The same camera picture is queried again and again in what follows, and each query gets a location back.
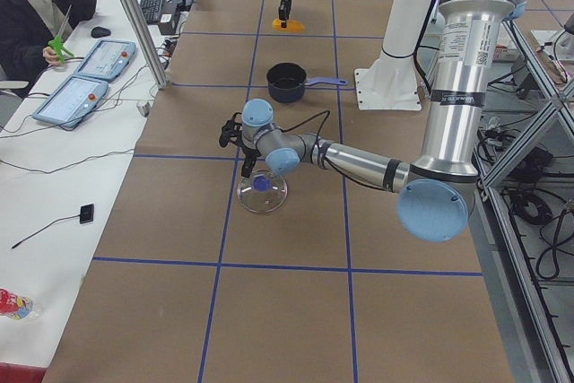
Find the yellow corn cob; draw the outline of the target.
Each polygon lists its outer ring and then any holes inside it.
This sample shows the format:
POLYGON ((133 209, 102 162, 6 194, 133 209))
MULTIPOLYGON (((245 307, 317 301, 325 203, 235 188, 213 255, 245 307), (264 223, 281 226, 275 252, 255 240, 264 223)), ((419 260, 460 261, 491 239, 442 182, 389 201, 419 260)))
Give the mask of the yellow corn cob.
POLYGON ((296 20, 282 21, 279 18, 273 20, 273 29, 277 31, 300 33, 305 30, 305 25, 296 20))

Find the glass pot lid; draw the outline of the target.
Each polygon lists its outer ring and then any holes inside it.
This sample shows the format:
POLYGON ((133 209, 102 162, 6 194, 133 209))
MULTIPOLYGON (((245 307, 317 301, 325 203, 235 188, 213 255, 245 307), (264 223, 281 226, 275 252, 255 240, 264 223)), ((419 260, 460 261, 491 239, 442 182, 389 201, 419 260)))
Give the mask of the glass pot lid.
POLYGON ((252 213, 270 213, 279 208, 288 195, 284 177, 270 170, 254 170, 237 187, 239 202, 252 213))

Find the dark blue saucepan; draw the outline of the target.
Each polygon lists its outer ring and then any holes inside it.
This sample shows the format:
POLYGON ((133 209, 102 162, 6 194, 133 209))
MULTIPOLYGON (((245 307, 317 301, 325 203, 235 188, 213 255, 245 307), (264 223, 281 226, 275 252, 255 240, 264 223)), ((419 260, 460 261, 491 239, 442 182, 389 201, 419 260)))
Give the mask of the dark blue saucepan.
POLYGON ((324 83, 346 86, 348 81, 339 77, 317 76, 308 78, 300 65, 284 62, 272 66, 266 73, 267 90, 271 98, 281 103, 300 100, 307 87, 324 83))

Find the black keyboard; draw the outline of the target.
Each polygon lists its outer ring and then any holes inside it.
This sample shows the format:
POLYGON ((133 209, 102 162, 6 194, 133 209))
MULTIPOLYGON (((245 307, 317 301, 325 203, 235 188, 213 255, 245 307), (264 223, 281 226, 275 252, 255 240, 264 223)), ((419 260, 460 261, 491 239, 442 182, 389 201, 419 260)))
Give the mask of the black keyboard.
POLYGON ((161 18, 164 0, 140 0, 140 9, 147 24, 157 23, 161 18))

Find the small black square pad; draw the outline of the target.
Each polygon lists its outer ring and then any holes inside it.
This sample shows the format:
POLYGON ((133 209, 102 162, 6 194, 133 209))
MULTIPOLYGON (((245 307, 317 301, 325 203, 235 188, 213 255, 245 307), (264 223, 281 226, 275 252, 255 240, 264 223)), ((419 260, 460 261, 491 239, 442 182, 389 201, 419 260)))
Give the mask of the small black square pad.
POLYGON ((79 223, 85 224, 92 222, 94 220, 94 211, 95 211, 94 204, 82 205, 79 213, 79 223))

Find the upper blue teach pendant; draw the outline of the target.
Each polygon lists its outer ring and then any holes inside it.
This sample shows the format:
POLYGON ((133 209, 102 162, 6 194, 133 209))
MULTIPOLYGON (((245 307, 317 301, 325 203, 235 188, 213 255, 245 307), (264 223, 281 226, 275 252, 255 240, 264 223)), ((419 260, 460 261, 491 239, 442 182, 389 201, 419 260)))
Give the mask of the upper blue teach pendant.
POLYGON ((100 39, 74 73, 110 83, 124 72, 135 52, 133 41, 100 39))

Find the blue teach pendant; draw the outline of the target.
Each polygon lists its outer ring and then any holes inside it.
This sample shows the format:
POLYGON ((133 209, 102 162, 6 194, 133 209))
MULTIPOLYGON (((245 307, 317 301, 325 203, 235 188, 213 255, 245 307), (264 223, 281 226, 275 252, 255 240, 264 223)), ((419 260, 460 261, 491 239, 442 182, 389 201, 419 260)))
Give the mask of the blue teach pendant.
POLYGON ((108 93, 105 81, 70 75, 34 111, 32 117, 51 126, 74 130, 91 114, 108 93))
POLYGON ((133 41, 100 39, 74 73, 110 83, 124 72, 135 52, 133 41))

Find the lower blue teach pendant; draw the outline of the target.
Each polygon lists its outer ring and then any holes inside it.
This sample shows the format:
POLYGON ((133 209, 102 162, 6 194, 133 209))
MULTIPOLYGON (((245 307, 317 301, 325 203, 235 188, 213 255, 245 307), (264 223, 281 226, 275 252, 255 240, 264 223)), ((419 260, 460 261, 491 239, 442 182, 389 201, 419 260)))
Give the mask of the lower blue teach pendant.
POLYGON ((105 81, 70 75, 34 111, 32 117, 51 126, 74 130, 91 114, 108 93, 105 81))

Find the black computer mouse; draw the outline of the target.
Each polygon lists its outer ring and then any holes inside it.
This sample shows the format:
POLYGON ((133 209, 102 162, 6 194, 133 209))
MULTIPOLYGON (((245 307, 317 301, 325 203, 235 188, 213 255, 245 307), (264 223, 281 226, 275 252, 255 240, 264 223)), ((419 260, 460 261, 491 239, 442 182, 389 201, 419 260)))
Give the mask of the black computer mouse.
POLYGON ((94 28, 91 29, 91 37, 94 39, 99 39, 99 38, 105 38, 111 35, 111 30, 101 27, 101 26, 96 26, 94 28))

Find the seated person in black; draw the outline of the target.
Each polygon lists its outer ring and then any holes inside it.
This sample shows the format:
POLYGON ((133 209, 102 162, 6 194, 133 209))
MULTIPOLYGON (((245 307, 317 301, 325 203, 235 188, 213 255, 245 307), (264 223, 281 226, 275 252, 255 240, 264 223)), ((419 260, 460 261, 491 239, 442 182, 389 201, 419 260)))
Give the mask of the seated person in black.
POLYGON ((58 65, 49 42, 67 39, 80 22, 95 14, 97 0, 1 0, 1 67, 6 77, 28 85, 15 92, 25 98, 50 65, 58 65))

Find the red plastic bottle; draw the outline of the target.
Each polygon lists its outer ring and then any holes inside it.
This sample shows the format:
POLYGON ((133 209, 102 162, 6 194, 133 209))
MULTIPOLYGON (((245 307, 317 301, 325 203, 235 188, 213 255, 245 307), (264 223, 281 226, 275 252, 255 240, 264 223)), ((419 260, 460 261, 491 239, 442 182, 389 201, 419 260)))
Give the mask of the red plastic bottle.
POLYGON ((12 320, 32 321, 44 314, 43 305, 30 297, 2 288, 1 316, 12 320))

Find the aluminium frame post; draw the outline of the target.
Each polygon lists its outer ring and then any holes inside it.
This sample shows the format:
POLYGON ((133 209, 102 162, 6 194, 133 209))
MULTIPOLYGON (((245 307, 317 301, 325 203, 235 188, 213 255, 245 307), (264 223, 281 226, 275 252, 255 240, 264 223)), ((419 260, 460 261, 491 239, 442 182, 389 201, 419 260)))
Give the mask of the aluminium frame post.
POLYGON ((132 29, 135 32, 139 48, 143 52, 146 64, 152 73, 152 77, 158 89, 165 89, 168 86, 169 81, 155 49, 151 33, 149 32, 148 25, 144 20, 139 2, 137 0, 119 1, 125 10, 126 17, 130 22, 132 29))

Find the green handled scissors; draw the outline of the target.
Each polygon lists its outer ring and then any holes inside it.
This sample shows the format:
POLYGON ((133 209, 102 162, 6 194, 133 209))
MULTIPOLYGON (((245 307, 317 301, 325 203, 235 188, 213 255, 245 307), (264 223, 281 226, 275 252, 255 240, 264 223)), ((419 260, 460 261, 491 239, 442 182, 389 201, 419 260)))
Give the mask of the green handled scissors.
POLYGON ((67 11, 66 11, 66 15, 65 18, 63 19, 62 24, 60 25, 60 28, 58 30, 58 33, 56 34, 56 36, 48 43, 48 45, 56 52, 57 54, 57 58, 59 60, 60 63, 64 63, 66 60, 65 55, 68 55, 70 57, 74 56, 74 53, 72 53, 70 50, 68 50, 65 46, 64 46, 64 41, 62 40, 62 35, 64 33, 65 30, 65 26, 68 24, 68 19, 69 19, 69 15, 71 12, 71 8, 72 6, 69 6, 67 11))

